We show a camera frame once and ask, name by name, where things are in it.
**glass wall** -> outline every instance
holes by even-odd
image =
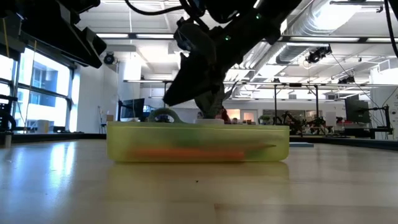
[[[71,70],[31,49],[25,49],[19,63],[17,77],[17,62],[0,55],[0,94],[18,97],[17,127],[36,128],[40,119],[49,121],[49,126],[66,126]]]

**monitor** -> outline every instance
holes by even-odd
[[[365,124],[371,122],[369,111],[363,111],[363,109],[369,109],[368,102],[347,98],[345,104],[348,121]]]
[[[144,100],[145,99],[135,99],[135,100],[124,100],[123,105],[133,108],[122,107],[122,118],[141,118],[144,114]]]

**ceiling light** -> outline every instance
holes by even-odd
[[[287,29],[287,20],[285,19],[280,25],[280,33],[283,34]]]
[[[246,98],[246,99],[251,99],[251,96],[244,96],[244,95],[239,95],[239,96],[235,96],[237,98]]]
[[[327,47],[328,44],[313,44],[313,43],[286,43],[288,46],[294,47]]]
[[[180,3],[178,1],[160,1],[160,0],[130,0],[130,3],[144,3],[144,4],[160,4],[162,2],[164,2],[167,5],[180,5]],[[126,4],[125,0],[101,0],[101,3],[104,4]]]
[[[291,41],[309,41],[309,42],[357,42],[359,38],[357,37],[292,37]]]
[[[230,85],[233,85],[233,84],[235,84],[235,82],[224,82],[224,84],[230,84]]]
[[[315,51],[310,51],[310,55],[305,58],[308,63],[318,63],[321,59],[326,57],[326,55],[331,54],[330,45],[327,47],[320,47]]]
[[[253,8],[257,8],[261,0],[257,0],[256,3],[254,3]]]
[[[123,81],[131,83],[163,83],[162,80],[123,80]]]
[[[136,34],[138,39],[168,39],[173,40],[173,34]]]
[[[252,98],[230,98],[230,100],[253,100]]]
[[[129,34],[97,34],[101,38],[129,38]]]
[[[385,38],[368,38],[366,42],[391,42],[391,39],[389,37]]]

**wooden table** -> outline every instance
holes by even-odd
[[[0,149],[0,223],[397,223],[398,153],[317,144],[283,162],[115,164],[105,140]]]

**plastic container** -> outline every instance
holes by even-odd
[[[118,162],[281,161],[289,127],[108,122],[108,157]]]

